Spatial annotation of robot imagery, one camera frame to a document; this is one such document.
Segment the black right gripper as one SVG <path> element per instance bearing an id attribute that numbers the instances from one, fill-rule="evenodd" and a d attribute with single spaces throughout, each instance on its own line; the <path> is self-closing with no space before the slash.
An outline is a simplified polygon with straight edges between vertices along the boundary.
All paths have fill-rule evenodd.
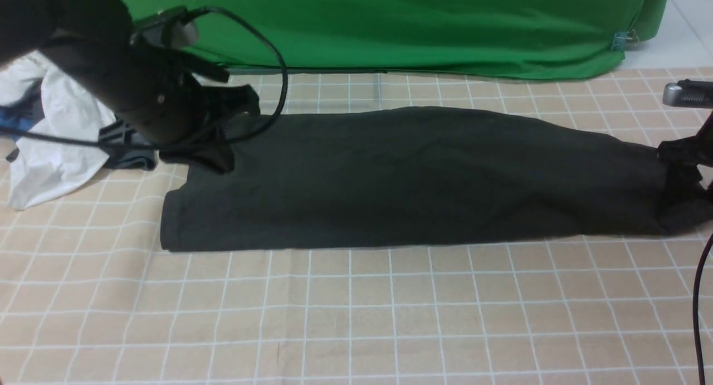
<path id="1" fill-rule="evenodd" d="M 664 141 L 657 155 L 667 166 L 664 200 L 682 204 L 693 200 L 712 203 L 711 183 L 702 185 L 703 176 L 697 165 L 712 167 L 712 113 L 697 134 L 678 140 Z"/>

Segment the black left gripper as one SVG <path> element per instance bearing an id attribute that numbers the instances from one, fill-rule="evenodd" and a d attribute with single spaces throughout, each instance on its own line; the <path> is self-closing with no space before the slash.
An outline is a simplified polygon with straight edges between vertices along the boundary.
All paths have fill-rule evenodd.
<path id="1" fill-rule="evenodd" d="M 230 74 L 220 65 L 183 51 L 144 51 L 150 67 L 163 76 L 144 121 L 145 138 L 160 147 L 166 163 L 185 164 L 214 174 L 234 170 L 234 153 L 223 126 L 237 114 L 260 116 L 260 100 L 250 85 L 203 86 L 194 75 L 228 83 Z"/>

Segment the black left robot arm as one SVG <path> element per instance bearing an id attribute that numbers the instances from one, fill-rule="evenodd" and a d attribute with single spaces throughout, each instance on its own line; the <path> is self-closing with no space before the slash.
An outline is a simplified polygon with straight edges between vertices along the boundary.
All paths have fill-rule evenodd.
<path id="1" fill-rule="evenodd" d="M 223 130 L 238 113 L 259 114 L 247 85 L 209 89 L 197 75 L 229 73 L 183 51 L 194 12 L 176 7 L 135 22 L 123 0 L 2 0 L 2 63 L 37 51 L 156 147 L 169 163 L 229 173 Z"/>

